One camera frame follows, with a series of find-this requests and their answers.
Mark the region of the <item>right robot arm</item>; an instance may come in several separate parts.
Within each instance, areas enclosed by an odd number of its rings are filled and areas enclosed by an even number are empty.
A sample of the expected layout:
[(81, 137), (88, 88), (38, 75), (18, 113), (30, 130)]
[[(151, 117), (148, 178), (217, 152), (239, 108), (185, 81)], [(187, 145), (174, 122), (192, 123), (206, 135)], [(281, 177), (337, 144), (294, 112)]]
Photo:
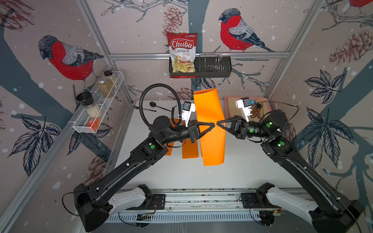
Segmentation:
[(262, 139), (264, 153), (284, 168), (312, 197), (311, 201), (289, 194), (271, 183), (256, 191), (259, 206), (278, 206), (301, 217), (319, 233), (346, 233), (354, 226), (361, 230), (358, 219), (364, 211), (357, 200), (349, 200), (338, 192), (302, 158), (282, 136), (288, 120), (284, 112), (268, 112), (259, 122), (241, 116), (217, 121), (217, 125), (237, 139)]

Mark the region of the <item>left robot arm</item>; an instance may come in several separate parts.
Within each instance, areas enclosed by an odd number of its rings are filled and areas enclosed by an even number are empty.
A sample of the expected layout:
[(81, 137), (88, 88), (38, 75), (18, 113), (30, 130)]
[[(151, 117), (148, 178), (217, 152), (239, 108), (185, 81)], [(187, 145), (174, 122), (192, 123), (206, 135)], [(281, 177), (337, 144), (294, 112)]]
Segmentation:
[(73, 191), (74, 205), (84, 229), (92, 232), (103, 225), (116, 208), (135, 207), (135, 202), (142, 205), (140, 199), (150, 198), (145, 186), (137, 187), (133, 197), (117, 200), (115, 194), (130, 180), (159, 161), (169, 151), (167, 145), (190, 139), (192, 143), (205, 136), (215, 127), (215, 123), (192, 120), (190, 125), (172, 126), (166, 116), (157, 117), (149, 126), (148, 137), (135, 147), (127, 160), (98, 181), (85, 185), (79, 184)]

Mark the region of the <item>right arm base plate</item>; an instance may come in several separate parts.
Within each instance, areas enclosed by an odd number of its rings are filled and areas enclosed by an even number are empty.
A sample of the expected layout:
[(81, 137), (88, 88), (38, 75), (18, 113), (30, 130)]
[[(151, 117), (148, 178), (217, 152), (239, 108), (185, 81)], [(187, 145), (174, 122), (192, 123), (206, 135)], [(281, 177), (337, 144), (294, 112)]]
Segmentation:
[(261, 193), (241, 193), (239, 200), (242, 202), (244, 209), (249, 208), (264, 208), (264, 209), (280, 209), (279, 206), (272, 205), (265, 194)]

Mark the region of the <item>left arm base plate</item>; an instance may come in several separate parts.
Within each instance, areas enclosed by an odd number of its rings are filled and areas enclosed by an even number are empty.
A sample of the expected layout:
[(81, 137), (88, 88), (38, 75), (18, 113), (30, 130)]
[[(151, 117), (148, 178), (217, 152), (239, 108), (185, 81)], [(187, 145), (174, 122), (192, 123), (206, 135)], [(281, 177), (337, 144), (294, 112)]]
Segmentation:
[(132, 207), (127, 210), (164, 210), (165, 201), (165, 194), (152, 194), (146, 196), (145, 201), (139, 207)]

